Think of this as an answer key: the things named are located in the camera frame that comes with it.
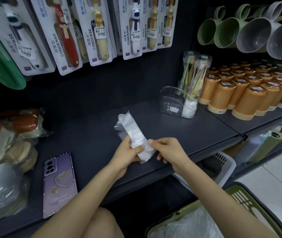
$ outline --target purple phone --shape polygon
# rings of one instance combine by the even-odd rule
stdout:
[[[43,217],[58,212],[77,193],[71,153],[45,161]]]

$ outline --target green mug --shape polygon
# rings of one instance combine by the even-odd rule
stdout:
[[[218,26],[222,23],[225,16],[225,6],[217,7],[214,12],[214,18],[206,19],[199,27],[197,39],[200,45],[214,44],[214,35]]]
[[[250,5],[241,5],[235,17],[224,20],[216,29],[214,35],[215,45],[219,48],[237,48],[236,38],[241,29],[248,23],[245,19],[250,13]]]

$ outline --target person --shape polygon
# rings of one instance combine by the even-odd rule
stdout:
[[[144,150],[144,146],[131,148],[129,142],[130,137],[126,136],[109,164],[32,238],[123,238],[114,216],[99,205],[115,181],[124,176],[127,166],[138,161],[138,154]],[[157,159],[165,164],[170,162],[191,186],[225,238],[277,237],[194,164],[177,139],[149,140],[149,144],[160,152]]]

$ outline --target crumpled plastic bag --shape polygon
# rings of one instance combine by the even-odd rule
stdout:
[[[145,146],[144,151],[138,154],[141,159],[141,164],[147,162],[155,154],[156,150],[151,148],[148,140],[141,132],[129,111],[126,114],[119,114],[115,130],[119,131],[118,135],[122,140],[125,136],[130,136],[132,148],[138,147],[142,144]]]
[[[150,238],[224,238],[224,236],[201,205],[181,219],[159,228]]]

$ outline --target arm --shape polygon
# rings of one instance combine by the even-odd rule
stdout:
[[[139,160],[137,154],[144,150],[144,146],[132,149],[129,141],[130,137],[126,136],[110,163],[100,170],[67,205],[36,231],[32,238],[81,237],[111,186],[126,173],[127,166],[131,162]]]
[[[160,151],[158,160],[170,162],[173,169],[191,186],[205,209],[226,238],[277,237],[261,221],[238,204],[186,155],[175,138],[149,140]]]

